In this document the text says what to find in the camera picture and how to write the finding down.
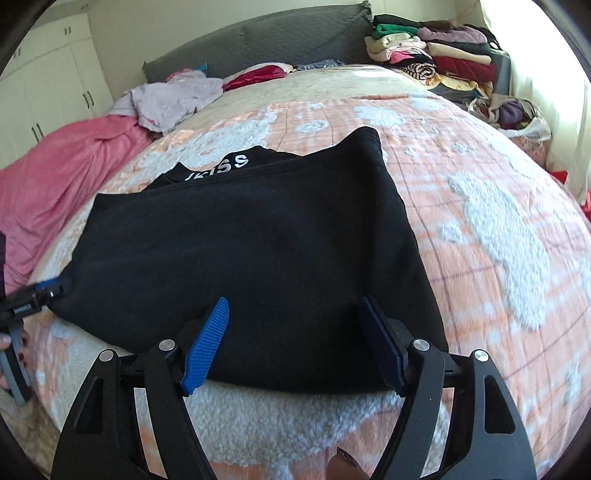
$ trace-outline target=white curtain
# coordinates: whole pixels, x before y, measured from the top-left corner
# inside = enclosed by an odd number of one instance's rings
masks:
[[[484,20],[512,60],[512,95],[536,103],[550,124],[549,170],[567,170],[567,188],[587,196],[591,85],[577,57],[532,0],[480,0]]]

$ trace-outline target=white wardrobe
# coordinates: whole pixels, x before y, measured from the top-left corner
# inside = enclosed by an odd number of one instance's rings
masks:
[[[112,104],[86,14],[31,30],[0,76],[0,169]]]

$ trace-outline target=patterned blanket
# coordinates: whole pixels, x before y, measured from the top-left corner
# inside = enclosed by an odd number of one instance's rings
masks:
[[[363,125],[380,134],[450,351],[491,354],[541,476],[591,406],[591,235],[569,195],[502,134],[430,94],[280,103],[168,135],[102,193],[138,192],[176,162],[202,170],[254,145],[308,154]],[[68,263],[91,207],[64,228],[32,281],[54,277]],[[38,396],[61,428],[107,345],[50,312],[28,319],[27,330]],[[450,399],[441,404],[426,472],[443,453]],[[137,404],[149,464],[162,475],[142,392]],[[371,473],[401,404],[393,393],[292,395],[215,382],[187,399],[220,480],[322,479],[337,445]]]

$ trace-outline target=green folded cloth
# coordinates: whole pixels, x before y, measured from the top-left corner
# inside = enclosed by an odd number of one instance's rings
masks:
[[[371,34],[371,36],[377,40],[379,38],[385,37],[386,35],[390,35],[391,33],[410,33],[412,36],[415,36],[417,32],[418,28],[414,27],[405,27],[403,25],[380,23],[376,25],[375,30]]]

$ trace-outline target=headboard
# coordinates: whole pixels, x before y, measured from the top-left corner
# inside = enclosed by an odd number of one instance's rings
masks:
[[[205,62],[207,75],[217,78],[266,61],[367,63],[363,37],[371,30],[367,1],[298,8],[221,28],[144,63],[143,70],[149,82],[163,82],[174,72]]]

